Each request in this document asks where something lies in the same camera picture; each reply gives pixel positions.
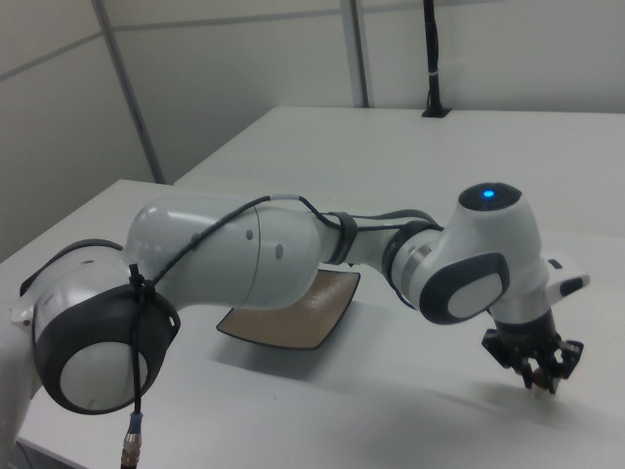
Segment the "white wall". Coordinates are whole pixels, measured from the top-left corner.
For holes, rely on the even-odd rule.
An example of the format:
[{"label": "white wall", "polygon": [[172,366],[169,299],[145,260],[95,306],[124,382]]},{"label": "white wall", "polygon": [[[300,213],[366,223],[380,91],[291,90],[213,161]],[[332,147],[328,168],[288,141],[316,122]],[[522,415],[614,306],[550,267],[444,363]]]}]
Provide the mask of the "white wall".
[{"label": "white wall", "polygon": [[347,4],[106,2],[167,182],[272,107],[360,105]]},{"label": "white wall", "polygon": [[3,0],[0,45],[4,259],[116,180],[151,176],[91,2]]},{"label": "white wall", "polygon": [[[375,107],[425,106],[423,4],[362,0]],[[435,0],[443,103],[625,112],[625,2]]]}]

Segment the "metal connector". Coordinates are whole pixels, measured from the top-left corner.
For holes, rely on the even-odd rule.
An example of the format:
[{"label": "metal connector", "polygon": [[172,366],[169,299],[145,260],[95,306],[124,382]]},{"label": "metal connector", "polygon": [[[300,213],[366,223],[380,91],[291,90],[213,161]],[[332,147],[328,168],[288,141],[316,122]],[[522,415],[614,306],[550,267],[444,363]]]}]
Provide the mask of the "metal connector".
[{"label": "metal connector", "polygon": [[141,453],[141,433],[127,433],[121,451],[121,469],[135,469]]}]

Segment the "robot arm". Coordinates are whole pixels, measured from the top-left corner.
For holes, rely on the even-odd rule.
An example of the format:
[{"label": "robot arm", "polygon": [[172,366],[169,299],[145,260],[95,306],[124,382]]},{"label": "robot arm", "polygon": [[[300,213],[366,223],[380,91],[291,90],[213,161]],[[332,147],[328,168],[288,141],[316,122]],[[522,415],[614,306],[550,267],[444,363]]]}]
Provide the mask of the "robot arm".
[{"label": "robot arm", "polygon": [[[262,205],[285,198],[311,212]],[[444,230],[422,212],[321,215],[290,195],[241,207],[162,199],[141,211],[118,248],[96,240],[69,246],[26,282],[18,301],[2,306],[0,448],[13,443],[38,379],[69,410],[120,409],[135,397],[134,376],[141,394],[156,378],[180,327],[177,311],[194,304],[287,306],[308,290],[319,263],[374,267],[404,303],[435,323],[488,310],[496,329],[486,332],[484,347],[527,387],[534,382],[555,392],[574,367],[557,361],[555,351],[575,363],[581,355],[581,344],[556,333],[550,308],[588,276],[568,269],[564,258],[541,257],[531,209],[506,185],[464,191]],[[141,320],[138,298],[145,301]]]}]

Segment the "cable connector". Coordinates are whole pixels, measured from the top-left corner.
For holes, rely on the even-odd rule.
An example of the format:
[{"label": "cable connector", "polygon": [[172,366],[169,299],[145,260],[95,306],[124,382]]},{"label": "cable connector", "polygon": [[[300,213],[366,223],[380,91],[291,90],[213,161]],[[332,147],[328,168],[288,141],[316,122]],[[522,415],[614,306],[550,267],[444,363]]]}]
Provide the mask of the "cable connector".
[{"label": "cable connector", "polygon": [[141,421],[142,413],[130,414],[130,426],[124,438],[124,448],[121,451],[121,469],[136,469],[141,453]]}]

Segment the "gray ring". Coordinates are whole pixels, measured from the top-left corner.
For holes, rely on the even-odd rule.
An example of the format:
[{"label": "gray ring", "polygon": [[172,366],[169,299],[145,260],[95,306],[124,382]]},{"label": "gray ring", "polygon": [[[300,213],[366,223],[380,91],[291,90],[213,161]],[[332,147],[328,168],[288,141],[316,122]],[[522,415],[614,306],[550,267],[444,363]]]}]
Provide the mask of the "gray ring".
[{"label": "gray ring", "polygon": [[428,242],[424,244],[419,249],[414,251],[408,262],[406,262],[405,267],[403,268],[403,272],[401,273],[401,293],[404,296],[407,296],[408,289],[410,288],[410,281],[412,280],[412,275],[414,271],[421,265],[423,260],[428,257],[428,254],[432,252],[432,244]]}]

